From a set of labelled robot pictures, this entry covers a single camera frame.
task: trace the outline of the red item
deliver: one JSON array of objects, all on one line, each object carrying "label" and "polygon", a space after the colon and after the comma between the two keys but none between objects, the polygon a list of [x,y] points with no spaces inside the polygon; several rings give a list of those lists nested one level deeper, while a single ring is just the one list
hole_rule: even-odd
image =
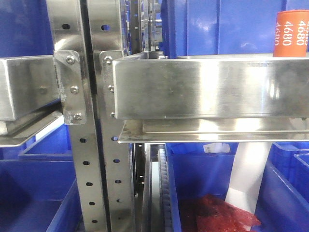
[{"label": "red item", "polygon": [[278,12],[274,57],[306,57],[308,36],[309,10]]},{"label": "red item", "polygon": [[255,215],[210,194],[179,206],[183,232],[247,232],[261,225]]}]

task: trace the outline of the storage rack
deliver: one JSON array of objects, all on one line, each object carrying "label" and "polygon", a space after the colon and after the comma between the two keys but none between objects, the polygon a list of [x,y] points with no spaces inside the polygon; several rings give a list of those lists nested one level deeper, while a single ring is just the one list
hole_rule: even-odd
[{"label": "storage rack", "polygon": [[[165,59],[162,53],[153,52],[157,47],[154,12],[158,9],[154,0],[46,2],[55,49],[54,55],[46,59],[53,59],[56,65],[56,73],[49,74],[48,78],[57,78],[60,83],[59,98],[62,100],[65,122],[69,125],[86,231],[149,231],[150,161],[157,158],[151,157],[151,147],[157,149],[154,153],[163,152],[159,145],[149,143],[309,141],[309,108],[305,104],[294,105],[293,110],[289,111],[288,108],[282,109],[282,102],[265,100],[262,103],[267,108],[259,108],[260,102],[253,104],[252,99],[248,98],[242,106],[253,104],[254,114],[248,115],[243,108],[231,109],[227,114],[226,109],[216,109],[209,113],[213,119],[206,120],[203,118],[209,116],[207,109],[201,112],[197,110],[198,106],[196,111],[184,109],[176,114],[166,112],[166,106],[154,106],[149,111],[147,107],[152,107],[149,104],[151,99],[141,102],[140,99],[145,96],[134,92],[140,88],[139,83],[144,81],[145,91],[150,91],[150,86],[153,93],[167,90],[169,94],[185,94],[173,83],[173,72],[183,68],[185,73],[183,76],[178,74],[179,78],[189,85],[185,82],[185,75],[192,75],[197,84],[192,85],[191,90],[200,91],[196,98],[189,99],[190,102],[183,102],[193,103],[209,90],[201,88],[209,83],[201,83],[202,74],[198,75],[198,72],[206,72],[211,65],[224,67],[223,70],[214,70],[214,73],[223,73],[231,66],[240,69],[249,67],[253,72],[257,67],[263,68],[265,77],[280,84],[283,93],[295,92],[307,81],[305,73],[308,73],[306,64],[309,58],[256,55]],[[128,8],[131,11],[130,49],[127,44]],[[137,55],[127,57],[128,52]],[[274,73],[278,74],[286,65],[298,74],[294,85],[280,83],[276,79]],[[219,74],[215,77],[220,83],[227,81],[227,86],[223,86],[223,89],[227,89],[231,82],[241,82],[249,75],[244,74],[243,79],[231,79],[231,82],[226,78],[220,79]],[[167,89],[153,85],[154,78],[160,80]],[[258,92],[259,88],[254,89],[253,85],[238,86],[236,89],[247,96],[245,90],[249,91],[248,87],[252,87],[249,90],[254,91],[258,98],[264,97],[263,93]],[[306,99],[308,96],[308,92],[303,91],[293,95],[290,101],[297,102],[299,98]],[[215,103],[220,104],[221,100],[223,95]],[[1,138],[1,146],[23,143],[60,115],[59,111],[55,113],[54,109],[49,109],[44,112],[43,119],[40,117],[40,121],[35,121],[21,135]],[[260,127],[238,127],[252,123]],[[143,163],[145,170],[140,170]],[[143,178],[143,189],[138,185],[140,176]]]}]

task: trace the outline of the metal bracket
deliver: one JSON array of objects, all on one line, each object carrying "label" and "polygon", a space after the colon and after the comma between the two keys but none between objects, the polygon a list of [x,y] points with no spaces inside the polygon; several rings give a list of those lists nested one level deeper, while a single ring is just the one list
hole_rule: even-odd
[{"label": "metal bracket", "polygon": [[87,114],[79,54],[55,51],[54,58],[64,122],[68,125],[85,124]]}]

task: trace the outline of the round hole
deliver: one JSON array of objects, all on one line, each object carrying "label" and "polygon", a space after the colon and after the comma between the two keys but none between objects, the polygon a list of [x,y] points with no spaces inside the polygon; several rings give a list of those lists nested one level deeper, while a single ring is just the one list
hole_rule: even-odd
[{"label": "round hole", "polygon": [[62,24],[62,29],[69,30],[71,26],[69,24]]}]

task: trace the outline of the reflective metal surface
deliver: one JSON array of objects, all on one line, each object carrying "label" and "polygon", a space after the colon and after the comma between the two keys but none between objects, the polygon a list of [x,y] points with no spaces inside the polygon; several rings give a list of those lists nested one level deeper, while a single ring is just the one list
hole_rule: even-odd
[{"label": "reflective metal surface", "polygon": [[128,146],[117,143],[123,121],[114,118],[112,75],[112,61],[127,53],[126,2],[124,0],[88,0],[87,6],[111,231],[135,232],[133,159]]},{"label": "reflective metal surface", "polygon": [[118,119],[309,116],[309,58],[115,60]]},{"label": "reflective metal surface", "polygon": [[150,160],[151,145],[145,144],[145,175],[142,204],[141,232],[151,231],[151,202],[152,202],[152,165]]},{"label": "reflective metal surface", "polygon": [[53,56],[0,59],[0,121],[15,121],[59,98]]},{"label": "reflective metal surface", "polygon": [[303,118],[127,120],[120,143],[309,141]]},{"label": "reflective metal surface", "polygon": [[17,119],[14,122],[0,122],[0,135],[11,135],[19,131],[28,124],[33,123],[34,120],[45,115],[48,110],[48,108],[41,108]]},{"label": "reflective metal surface", "polygon": [[130,1],[130,49],[131,54],[142,52],[140,0]]},{"label": "reflective metal surface", "polygon": [[84,36],[88,27],[85,1],[47,0],[48,13],[54,39],[54,48],[78,52],[82,72],[84,98],[86,102],[87,122],[69,125],[74,165],[81,199],[83,220],[87,232],[105,232],[106,220],[103,193],[104,161],[101,145],[98,144],[95,96],[92,94],[93,79],[90,79],[87,55],[91,54],[90,41]]},{"label": "reflective metal surface", "polygon": [[75,51],[55,51],[54,57],[64,122],[68,125],[84,124],[87,113],[79,55]]},{"label": "reflective metal surface", "polygon": [[59,111],[48,112],[47,115],[44,115],[39,120],[35,120],[23,127],[21,131],[17,131],[12,135],[0,136],[0,147],[22,145],[61,116],[62,114]]},{"label": "reflective metal surface", "polygon": [[115,110],[114,93],[109,90],[109,86],[113,86],[112,64],[104,62],[105,57],[114,59],[122,55],[121,51],[102,52],[99,59],[102,76],[98,76],[97,72],[96,77],[112,231],[134,232],[136,224],[132,154],[129,154],[127,145],[117,143],[123,121],[116,120],[112,114]]}]

